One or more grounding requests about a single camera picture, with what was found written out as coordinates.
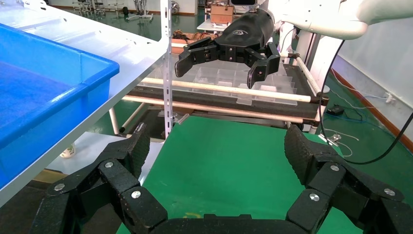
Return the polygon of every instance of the small white bottle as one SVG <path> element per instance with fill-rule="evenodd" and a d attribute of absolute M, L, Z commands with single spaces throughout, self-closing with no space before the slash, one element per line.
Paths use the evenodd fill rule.
<path fill-rule="evenodd" d="M 75 144 L 71 144 L 65 151 L 63 151 L 60 156 L 62 158 L 71 158 L 73 156 L 75 156 L 76 154 L 76 148 L 75 148 Z"/>

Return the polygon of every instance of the black device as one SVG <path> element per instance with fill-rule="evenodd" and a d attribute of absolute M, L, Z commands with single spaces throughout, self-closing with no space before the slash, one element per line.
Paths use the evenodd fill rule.
<path fill-rule="evenodd" d="M 274 20 L 262 9 L 247 12 L 230 24 L 215 40 L 204 38 L 187 46 L 175 64 L 177 77 L 182 77 L 193 65 L 214 60 L 245 63 L 251 69 L 247 86 L 264 81 L 277 72 L 280 54 L 274 43 L 267 41 L 274 31 Z"/>
<path fill-rule="evenodd" d="M 307 140 L 295 125 L 285 135 L 285 155 L 305 189 L 285 220 L 246 214 L 168 219 L 137 179 L 149 143 L 148 130 L 140 124 L 130 138 L 108 144 L 91 165 L 52 184 L 31 233 L 79 234 L 82 224 L 108 203 L 132 234 L 315 234 L 332 207 L 364 234 L 412 233 L 413 211 L 399 190 L 349 166 L 331 146 Z"/>
<path fill-rule="evenodd" d="M 344 113 L 344 108 L 339 105 L 334 105 L 332 108 L 327 109 L 327 114 L 332 116 L 340 116 Z"/>
<path fill-rule="evenodd" d="M 256 5 L 257 0 L 230 0 L 233 5 L 251 6 Z"/>

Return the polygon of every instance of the robotic hand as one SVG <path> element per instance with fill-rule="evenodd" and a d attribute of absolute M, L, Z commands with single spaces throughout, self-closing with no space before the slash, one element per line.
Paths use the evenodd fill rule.
<path fill-rule="evenodd" d="M 245 63 L 251 69 L 247 86 L 264 81 L 277 72 L 280 55 L 273 43 L 268 43 L 274 32 L 273 17 L 262 9 L 243 14 L 230 24 L 215 40 L 205 38 L 184 47 L 175 65 L 177 77 L 182 77 L 195 64 L 222 60 Z"/>

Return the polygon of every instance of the electrical outlet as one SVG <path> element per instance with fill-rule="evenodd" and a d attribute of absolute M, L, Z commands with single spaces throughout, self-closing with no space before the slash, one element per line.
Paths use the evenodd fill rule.
<path fill-rule="evenodd" d="M 385 98 L 387 98 L 386 103 L 395 103 L 396 102 L 396 99 L 394 98 L 394 96 L 390 92 L 385 93 Z"/>

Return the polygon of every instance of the blue plastic bin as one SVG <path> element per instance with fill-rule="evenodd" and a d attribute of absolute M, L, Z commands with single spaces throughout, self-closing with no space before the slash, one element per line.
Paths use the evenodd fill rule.
<path fill-rule="evenodd" d="M 0 188 L 107 101 L 117 73 L 114 61 L 0 24 Z"/>

